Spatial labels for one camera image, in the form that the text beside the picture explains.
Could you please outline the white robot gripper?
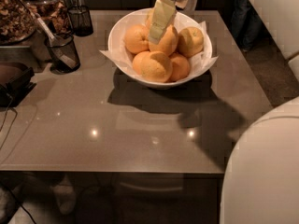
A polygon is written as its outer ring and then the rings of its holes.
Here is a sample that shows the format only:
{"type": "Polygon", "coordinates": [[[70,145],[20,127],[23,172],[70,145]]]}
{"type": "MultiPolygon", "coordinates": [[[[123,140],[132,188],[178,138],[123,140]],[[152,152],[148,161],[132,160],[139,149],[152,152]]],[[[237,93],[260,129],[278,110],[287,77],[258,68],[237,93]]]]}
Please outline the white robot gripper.
{"type": "Polygon", "coordinates": [[[194,11],[196,5],[197,0],[156,0],[149,28],[149,41],[154,44],[160,42],[167,27],[174,20],[176,7],[194,11]]]}

